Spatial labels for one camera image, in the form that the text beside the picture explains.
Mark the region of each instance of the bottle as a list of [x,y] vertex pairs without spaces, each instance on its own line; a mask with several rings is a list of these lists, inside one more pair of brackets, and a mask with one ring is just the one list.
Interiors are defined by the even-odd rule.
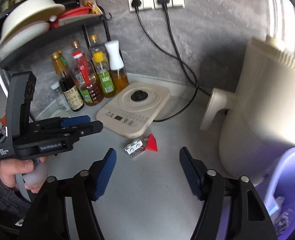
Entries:
[[102,51],[93,53],[95,69],[100,79],[103,94],[106,98],[111,98],[115,95],[115,88],[111,79],[108,63],[104,59]]
[[104,59],[108,63],[106,48],[105,48],[104,44],[99,43],[97,35],[93,34],[93,35],[89,36],[89,40],[90,40],[90,44],[91,44],[90,51],[91,51],[92,55],[94,56],[95,52],[102,51],[104,54]]
[[53,85],[51,85],[51,89],[53,90],[55,94],[56,101],[60,108],[63,111],[70,111],[71,107],[68,104],[66,97],[64,96],[62,89],[60,88],[60,83],[56,81]]
[[82,52],[86,56],[86,58],[88,60],[92,57],[92,55],[89,53],[89,51],[86,48],[83,48],[82,46],[80,46],[79,41],[73,41],[72,42],[72,47],[73,47],[72,55],[75,52],[80,51],[80,52]]
[[81,51],[74,52],[73,58],[74,76],[84,101],[88,106],[95,106],[103,100],[104,95],[96,78],[94,67]]
[[60,54],[58,52],[54,52],[51,55],[51,59],[54,64],[55,72],[59,78],[60,86],[70,107],[74,112],[81,110],[84,107],[84,102],[67,66],[62,62]]
[[110,75],[116,93],[120,93],[129,85],[129,80],[124,68],[124,63],[119,52],[119,41],[105,43],[106,50],[110,55]]

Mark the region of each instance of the red bottle cap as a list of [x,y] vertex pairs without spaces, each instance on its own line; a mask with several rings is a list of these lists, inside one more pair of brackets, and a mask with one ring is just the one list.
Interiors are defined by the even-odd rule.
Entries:
[[81,51],[79,51],[79,50],[73,53],[73,58],[74,59],[78,59],[78,58],[80,58],[82,56],[83,56],[83,53]]

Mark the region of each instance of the soy sauce bottle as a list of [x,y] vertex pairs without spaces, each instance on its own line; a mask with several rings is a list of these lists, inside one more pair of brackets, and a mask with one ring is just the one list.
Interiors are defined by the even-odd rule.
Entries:
[[84,102],[80,96],[74,80],[71,77],[70,71],[67,68],[65,60],[61,59],[61,55],[58,52],[54,52],[51,55],[55,72],[59,78],[59,83],[62,91],[74,112],[81,110],[84,107]]

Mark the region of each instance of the human hand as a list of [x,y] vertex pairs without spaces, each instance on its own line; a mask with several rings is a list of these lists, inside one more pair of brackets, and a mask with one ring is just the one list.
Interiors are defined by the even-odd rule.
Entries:
[[[43,163],[47,158],[48,156],[41,157],[40,161]],[[30,173],[33,170],[34,163],[32,160],[21,161],[17,159],[7,159],[0,161],[0,179],[6,187],[14,191],[18,191],[15,174]],[[32,193],[38,193],[44,181],[45,179],[31,187],[28,187],[28,185],[24,183],[24,186],[26,189],[31,190]]]

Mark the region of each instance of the red plate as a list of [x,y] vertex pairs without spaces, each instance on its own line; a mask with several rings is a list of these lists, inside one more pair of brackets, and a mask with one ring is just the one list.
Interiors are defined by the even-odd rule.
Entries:
[[55,22],[49,22],[50,25],[51,25],[51,29],[55,29],[58,26],[58,20],[59,19],[64,19],[64,18],[68,18],[68,17],[72,17],[72,16],[78,16],[78,15],[83,15],[83,14],[89,14],[90,13],[90,10],[91,8],[90,7],[86,7],[86,6],[83,6],[83,7],[78,7],[78,8],[75,8],[75,9],[72,9],[72,10],[69,10],[69,11],[66,11],[62,14],[60,14],[58,17],[57,17],[57,20]]

